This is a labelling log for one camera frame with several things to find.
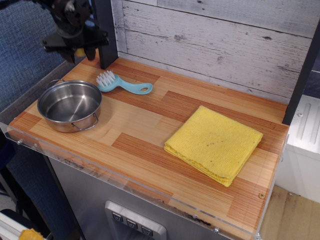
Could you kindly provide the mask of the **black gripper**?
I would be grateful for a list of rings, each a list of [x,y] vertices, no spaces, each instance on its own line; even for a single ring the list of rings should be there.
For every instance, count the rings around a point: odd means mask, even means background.
[[[67,62],[75,64],[74,52],[83,48],[89,61],[96,57],[96,48],[108,45],[106,32],[98,26],[84,25],[80,28],[66,29],[55,25],[55,32],[43,38],[40,43],[47,52],[58,52]]]

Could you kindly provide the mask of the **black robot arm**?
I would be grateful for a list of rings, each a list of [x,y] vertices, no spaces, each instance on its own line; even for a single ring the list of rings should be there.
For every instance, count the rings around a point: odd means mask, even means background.
[[[54,20],[55,33],[40,41],[46,52],[56,52],[69,63],[75,63],[75,56],[86,56],[92,61],[96,49],[109,44],[108,33],[93,18],[93,7],[88,0],[35,0],[34,3],[48,10]]]

